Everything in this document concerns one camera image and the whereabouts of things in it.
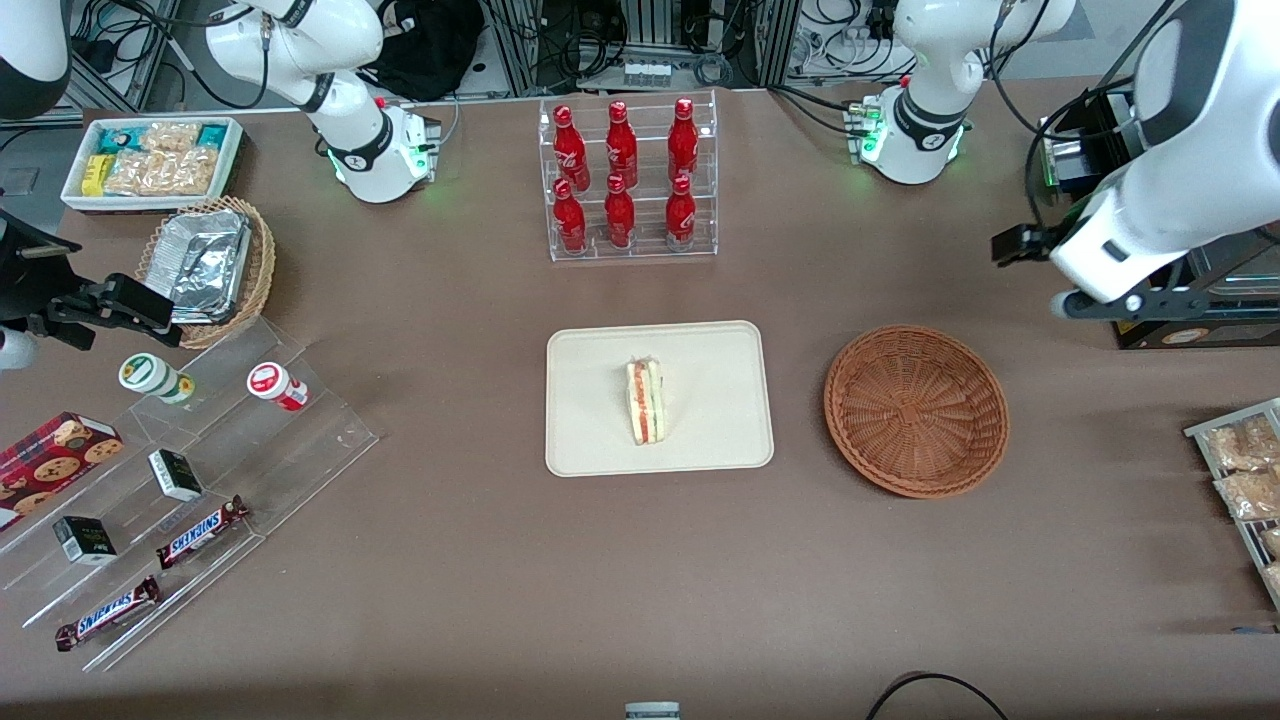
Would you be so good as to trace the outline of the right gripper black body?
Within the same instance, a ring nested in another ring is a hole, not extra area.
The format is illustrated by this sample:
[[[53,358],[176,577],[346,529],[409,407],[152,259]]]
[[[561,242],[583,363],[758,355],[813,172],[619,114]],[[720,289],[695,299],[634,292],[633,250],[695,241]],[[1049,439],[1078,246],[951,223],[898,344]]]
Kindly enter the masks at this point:
[[[93,306],[84,288],[92,282],[77,275],[69,261],[69,256],[83,246],[41,231],[5,210],[1,220],[3,325],[26,327],[29,315],[44,313],[52,301],[91,313]]]

